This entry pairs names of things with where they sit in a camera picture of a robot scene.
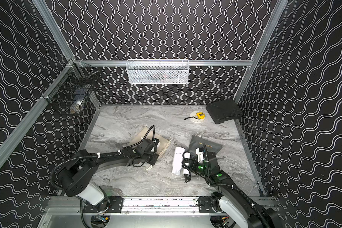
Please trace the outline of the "dark grey hair dryer bag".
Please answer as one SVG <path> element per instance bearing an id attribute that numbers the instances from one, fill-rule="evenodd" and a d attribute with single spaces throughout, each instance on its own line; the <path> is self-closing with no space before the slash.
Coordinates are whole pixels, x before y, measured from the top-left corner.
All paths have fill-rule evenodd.
<path id="1" fill-rule="evenodd" d="M 196 149 L 203 149 L 203 145 L 206 145 L 208 152 L 213 152 L 215 154 L 217 154 L 223 148 L 223 145 L 221 144 L 193 135 L 189 144 L 189 152 L 192 155 L 196 155 Z"/>

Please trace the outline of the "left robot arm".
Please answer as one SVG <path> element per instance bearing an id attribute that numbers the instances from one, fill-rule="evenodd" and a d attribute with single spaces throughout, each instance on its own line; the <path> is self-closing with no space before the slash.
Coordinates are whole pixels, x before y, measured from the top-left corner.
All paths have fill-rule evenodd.
<path id="1" fill-rule="evenodd" d="M 91 183 L 93 175 L 116 167 L 139 168 L 145 163 L 155 165 L 160 142 L 155 137 L 155 130 L 152 125 L 140 141 L 117 152 L 94 154 L 87 150 L 78 151 L 51 171 L 50 184 L 67 196 L 85 200 L 98 211 L 104 211 L 108 206 L 108 197 L 100 187 Z"/>

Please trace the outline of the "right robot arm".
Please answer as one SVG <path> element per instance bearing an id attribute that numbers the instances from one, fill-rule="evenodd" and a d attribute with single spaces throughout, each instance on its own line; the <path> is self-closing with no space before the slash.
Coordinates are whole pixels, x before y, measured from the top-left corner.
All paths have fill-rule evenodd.
<path id="1" fill-rule="evenodd" d="M 211 197 L 211 208 L 215 212 L 228 214 L 233 223 L 241 228 L 281 228 L 282 221 L 272 209 L 265 209 L 240 189 L 232 178 L 219 166 L 216 154 L 206 145 L 197 150 L 196 156 L 182 155 L 181 166 L 191 174 L 202 177 L 208 186 L 216 188 Z"/>

